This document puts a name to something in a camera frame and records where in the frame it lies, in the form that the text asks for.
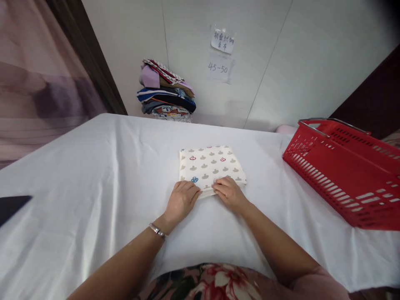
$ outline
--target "silver bracelet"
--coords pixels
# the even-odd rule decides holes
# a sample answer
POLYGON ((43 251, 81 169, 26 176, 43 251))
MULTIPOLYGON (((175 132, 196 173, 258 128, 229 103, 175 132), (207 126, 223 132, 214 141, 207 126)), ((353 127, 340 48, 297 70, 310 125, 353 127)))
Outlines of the silver bracelet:
POLYGON ((164 232, 162 232, 159 228, 155 227, 153 223, 149 224, 149 227, 156 233, 158 234, 163 240, 168 237, 164 232))

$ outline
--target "basket handle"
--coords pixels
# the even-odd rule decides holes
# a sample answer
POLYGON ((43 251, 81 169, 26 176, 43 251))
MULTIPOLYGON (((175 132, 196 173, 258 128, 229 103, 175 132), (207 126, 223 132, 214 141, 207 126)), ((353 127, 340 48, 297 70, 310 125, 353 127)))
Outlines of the basket handle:
POLYGON ((310 125, 304 123, 304 121, 318 121, 318 120, 331 120, 331 121, 335 121, 335 122, 338 122, 338 123, 342 123, 342 124, 344 124, 344 125, 346 125, 346 126, 348 126, 348 127, 351 127, 351 128, 353 128, 353 129, 356 129, 356 130, 358 130, 358 131, 360 131, 360 132, 362 132, 362 133, 365 133, 365 134, 367 134, 367 135, 370 135, 370 134, 371 134, 369 131, 362 130, 362 129, 360 129, 360 128, 357 128, 357 127, 355 127, 355 126, 353 126, 353 125, 351 125, 351 124, 349 124, 349 123, 343 122, 343 121, 341 121, 341 120, 339 120, 339 119, 336 119, 336 118, 322 118, 322 117, 318 117, 318 118, 301 119, 301 120, 299 120, 299 123, 308 126, 309 128, 315 130, 316 132, 318 132, 319 134, 322 134, 323 136, 326 136, 327 138, 330 138, 330 135, 327 135, 326 133, 323 133, 322 131, 319 131, 317 128, 311 127, 310 125))

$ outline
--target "table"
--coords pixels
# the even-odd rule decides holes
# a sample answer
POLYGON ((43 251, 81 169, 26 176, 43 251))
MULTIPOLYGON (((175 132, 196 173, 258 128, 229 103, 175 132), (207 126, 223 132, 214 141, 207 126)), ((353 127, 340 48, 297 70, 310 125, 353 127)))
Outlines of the table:
MULTIPOLYGON (((103 114, 0 171, 0 197, 33 199, 0 228, 0 298, 62 299, 164 211, 179 150, 229 145, 244 193, 350 292, 400 282, 400 232, 352 228, 283 160, 290 135, 103 114)), ((151 278, 202 262, 273 273, 249 229, 199 200, 151 278)))

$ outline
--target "forearm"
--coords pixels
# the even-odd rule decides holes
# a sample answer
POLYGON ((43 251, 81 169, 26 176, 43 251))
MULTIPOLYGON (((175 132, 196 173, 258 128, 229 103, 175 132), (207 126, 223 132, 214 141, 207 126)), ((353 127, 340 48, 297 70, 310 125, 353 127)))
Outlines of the forearm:
POLYGON ((310 274, 319 264, 290 236, 249 203, 242 216, 257 240, 278 281, 288 286, 310 274))
MULTIPOLYGON (((175 227, 163 216, 153 224, 167 235, 175 227)), ((164 240, 160 236, 146 228, 97 269, 68 299, 119 300, 134 297, 139 293, 163 243, 164 240)))

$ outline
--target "red basket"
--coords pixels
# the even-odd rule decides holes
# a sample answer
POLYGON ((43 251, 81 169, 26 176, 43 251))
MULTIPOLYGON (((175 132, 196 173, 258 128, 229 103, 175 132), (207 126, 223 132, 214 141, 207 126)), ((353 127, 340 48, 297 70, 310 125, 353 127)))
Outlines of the red basket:
POLYGON ((337 119, 299 125, 283 159, 350 225, 400 230, 400 150, 337 119))

